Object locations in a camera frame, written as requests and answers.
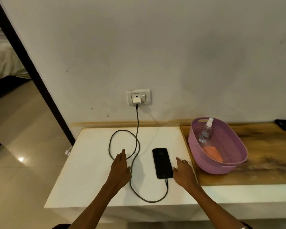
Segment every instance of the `hand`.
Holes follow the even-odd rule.
[[[131,179],[130,166],[127,167],[125,149],[114,159],[106,184],[118,192]]]
[[[178,185],[182,186],[187,192],[190,192],[193,187],[202,190],[201,186],[197,183],[192,167],[187,161],[181,161],[179,158],[176,158],[176,160],[178,169],[173,168],[173,178]]]

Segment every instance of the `basket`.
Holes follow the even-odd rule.
[[[199,120],[209,119],[197,118],[191,124],[188,143],[197,165],[207,173],[225,174],[231,172],[238,165],[247,160],[248,151],[237,134],[223,121],[213,120],[213,132],[207,143],[211,143],[219,154],[223,162],[215,161],[205,154],[200,145],[199,137],[206,123],[199,123]]]

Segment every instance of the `orange cloth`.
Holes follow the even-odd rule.
[[[214,159],[215,161],[218,161],[218,162],[224,161],[215,147],[211,147],[211,146],[204,147],[202,148],[202,151],[204,151],[206,155],[208,155],[210,158]]]

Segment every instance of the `charging cable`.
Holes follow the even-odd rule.
[[[134,135],[134,134],[133,134],[132,132],[130,132],[129,130],[125,130],[125,129],[120,129],[120,130],[118,130],[118,131],[115,131],[115,132],[112,134],[111,138],[110,138],[109,147],[108,147],[109,156],[114,160],[114,158],[112,157],[111,152],[110,152],[111,141],[112,141],[113,136],[114,136],[117,132],[126,131],[126,132],[131,133],[131,134],[136,138],[136,147],[135,147],[133,153],[128,157],[128,158],[130,158],[132,155],[134,155],[134,153],[135,153],[136,150],[137,150],[137,144],[138,144],[138,145],[139,145],[138,152],[137,152],[137,154],[135,155],[135,157],[134,157],[133,160],[132,160],[131,168],[130,168],[130,174],[132,174],[133,163],[134,163],[134,161],[135,161],[136,157],[138,156],[138,154],[139,154],[139,152],[140,152],[140,149],[141,149],[140,142],[139,142],[139,140],[138,140],[138,130],[139,130],[138,107],[141,106],[141,98],[133,98],[133,106],[136,107],[136,111],[137,111],[137,122],[138,122],[138,124],[137,124],[137,133],[136,133],[136,135]],[[133,189],[133,187],[132,187],[132,185],[131,185],[131,179],[130,179],[130,181],[129,181],[129,185],[130,185],[130,188],[132,189],[132,191],[133,191],[140,199],[142,199],[142,200],[145,201],[145,202],[149,202],[149,203],[160,202],[161,200],[163,200],[163,199],[167,196],[167,193],[168,193],[168,180],[167,180],[167,178],[165,179],[165,184],[166,184],[166,193],[165,193],[165,195],[164,195],[161,199],[159,199],[159,200],[156,200],[156,201],[148,201],[148,200],[142,198],[142,197]]]

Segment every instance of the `white countertop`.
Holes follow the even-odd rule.
[[[45,204],[45,208],[87,207],[107,179],[112,159],[108,154],[111,135],[122,128],[86,128],[69,155]],[[123,128],[135,134],[136,128]],[[172,166],[175,157],[191,163],[179,127],[142,127],[138,139],[141,151],[136,158],[132,174],[135,190],[147,200],[160,199],[166,191],[164,180],[156,177],[152,149],[165,147]],[[135,138],[127,132],[118,132],[112,139],[111,152],[115,157],[125,148],[126,155],[133,152]],[[131,165],[132,158],[127,160]],[[203,187],[217,203],[267,203],[286,202],[286,185],[238,185]],[[110,201],[108,206],[145,205],[196,205],[197,202],[173,179],[169,179],[169,192],[158,203],[139,199],[127,184]]]

